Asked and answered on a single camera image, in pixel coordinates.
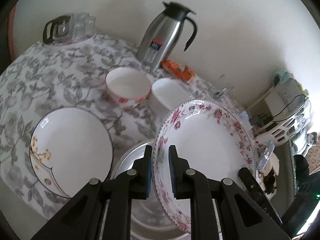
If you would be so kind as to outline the pink floral rimmed plate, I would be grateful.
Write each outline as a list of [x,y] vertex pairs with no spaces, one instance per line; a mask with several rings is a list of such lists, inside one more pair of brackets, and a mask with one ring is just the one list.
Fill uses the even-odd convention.
[[253,140],[239,118],[218,103],[190,100],[172,110],[161,125],[152,154],[153,184],[165,215],[180,230],[191,232],[189,200],[174,198],[169,147],[207,178],[221,181],[231,178],[242,189],[238,172],[246,167],[257,175]]

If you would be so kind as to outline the white plate black rim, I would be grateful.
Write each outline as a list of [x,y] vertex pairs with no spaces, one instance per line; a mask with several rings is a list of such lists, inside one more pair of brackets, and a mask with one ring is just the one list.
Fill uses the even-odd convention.
[[72,198],[90,179],[107,178],[113,146],[106,126],[96,115],[83,108],[63,107],[51,111],[36,125],[29,158],[48,191]]

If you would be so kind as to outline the white square bowl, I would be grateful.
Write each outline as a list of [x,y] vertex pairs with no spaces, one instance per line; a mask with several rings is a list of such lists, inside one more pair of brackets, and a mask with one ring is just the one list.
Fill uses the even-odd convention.
[[157,114],[165,114],[190,99],[190,95],[177,80],[162,78],[151,86],[149,106]]

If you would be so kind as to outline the strawberry pattern bowl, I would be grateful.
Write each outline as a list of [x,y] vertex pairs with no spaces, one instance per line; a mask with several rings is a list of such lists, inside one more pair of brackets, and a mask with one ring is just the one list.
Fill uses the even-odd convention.
[[122,110],[137,107],[150,92],[152,83],[141,71],[131,67],[118,67],[105,77],[110,99]]

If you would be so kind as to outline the large stainless steel basin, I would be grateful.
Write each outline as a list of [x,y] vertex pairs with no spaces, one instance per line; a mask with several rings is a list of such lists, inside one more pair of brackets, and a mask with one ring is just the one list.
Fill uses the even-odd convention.
[[[127,150],[115,165],[111,179],[131,169],[134,161],[143,157],[148,145],[153,146],[153,140],[140,142]],[[190,239],[190,236],[166,217],[152,187],[147,200],[132,201],[131,239]]]

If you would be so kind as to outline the black charger plug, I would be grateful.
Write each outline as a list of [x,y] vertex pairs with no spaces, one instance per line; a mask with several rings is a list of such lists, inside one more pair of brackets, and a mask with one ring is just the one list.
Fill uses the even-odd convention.
[[249,119],[249,122],[252,126],[256,125],[256,126],[260,127],[263,124],[263,121],[261,120],[260,116],[258,116],[258,115],[251,117]]

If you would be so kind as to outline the clear glass mug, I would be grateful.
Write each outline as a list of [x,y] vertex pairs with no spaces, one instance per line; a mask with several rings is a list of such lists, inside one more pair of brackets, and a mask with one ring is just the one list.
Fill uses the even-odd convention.
[[226,79],[226,75],[222,74],[215,82],[208,88],[209,95],[215,99],[220,100],[228,92],[234,88],[234,85]]

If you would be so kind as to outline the orange snack packet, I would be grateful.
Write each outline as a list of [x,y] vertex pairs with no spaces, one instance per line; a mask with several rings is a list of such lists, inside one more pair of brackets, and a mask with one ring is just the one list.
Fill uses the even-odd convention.
[[183,82],[189,82],[195,78],[195,72],[190,69],[187,65],[184,67],[179,63],[172,60],[165,60],[161,62],[161,67],[166,70],[173,77]]

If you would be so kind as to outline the grey floral tablecloth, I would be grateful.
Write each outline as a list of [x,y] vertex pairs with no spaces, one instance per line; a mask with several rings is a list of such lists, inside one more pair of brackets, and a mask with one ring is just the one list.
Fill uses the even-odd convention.
[[109,132],[114,159],[157,135],[161,120],[146,101],[124,111],[106,91],[105,77],[118,67],[140,70],[151,81],[167,77],[163,69],[141,64],[135,52],[132,44],[107,35],[65,47],[37,42],[1,74],[1,179],[14,198],[43,218],[66,203],[42,185],[29,160],[31,134],[47,113],[80,107],[96,115]]

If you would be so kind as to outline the stainless steel thermos jug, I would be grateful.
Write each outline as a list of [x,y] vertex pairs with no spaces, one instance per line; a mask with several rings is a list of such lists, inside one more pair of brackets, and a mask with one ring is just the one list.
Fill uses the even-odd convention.
[[193,32],[185,44],[187,50],[195,40],[198,27],[188,16],[196,12],[177,2],[163,2],[165,9],[151,22],[138,47],[136,58],[144,65],[157,68],[166,61],[175,48],[183,30],[184,22],[189,21]]

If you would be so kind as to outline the upturned drinking glass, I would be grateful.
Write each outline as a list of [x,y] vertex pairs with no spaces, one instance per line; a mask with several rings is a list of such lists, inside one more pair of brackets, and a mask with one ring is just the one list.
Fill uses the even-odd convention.
[[96,17],[87,12],[81,12],[75,15],[71,39],[73,41],[82,41],[95,35]]

